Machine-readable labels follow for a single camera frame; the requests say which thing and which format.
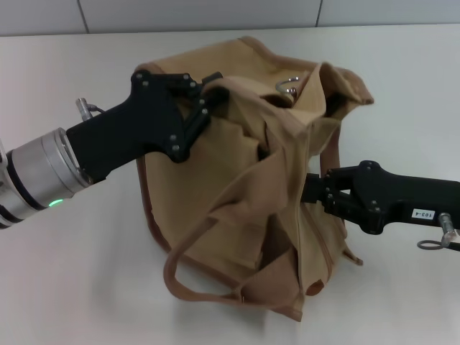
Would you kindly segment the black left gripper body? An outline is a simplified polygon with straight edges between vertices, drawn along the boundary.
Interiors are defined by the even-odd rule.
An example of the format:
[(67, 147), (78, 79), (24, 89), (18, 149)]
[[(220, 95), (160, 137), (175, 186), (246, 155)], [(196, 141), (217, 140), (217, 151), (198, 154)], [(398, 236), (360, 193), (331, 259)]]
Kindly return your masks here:
[(187, 160), (183, 117), (174, 99), (179, 74), (134, 73), (129, 97), (66, 131), (79, 167), (94, 182), (150, 152)]

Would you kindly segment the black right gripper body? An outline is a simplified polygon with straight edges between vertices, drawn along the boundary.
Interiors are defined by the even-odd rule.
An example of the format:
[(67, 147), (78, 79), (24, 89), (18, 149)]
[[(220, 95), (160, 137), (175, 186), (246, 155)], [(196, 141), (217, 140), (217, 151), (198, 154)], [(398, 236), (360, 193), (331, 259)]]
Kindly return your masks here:
[(364, 207), (357, 224), (367, 234), (381, 234), (391, 223), (438, 226), (442, 213), (459, 229), (457, 181), (396, 175), (363, 161), (353, 174), (351, 194)]

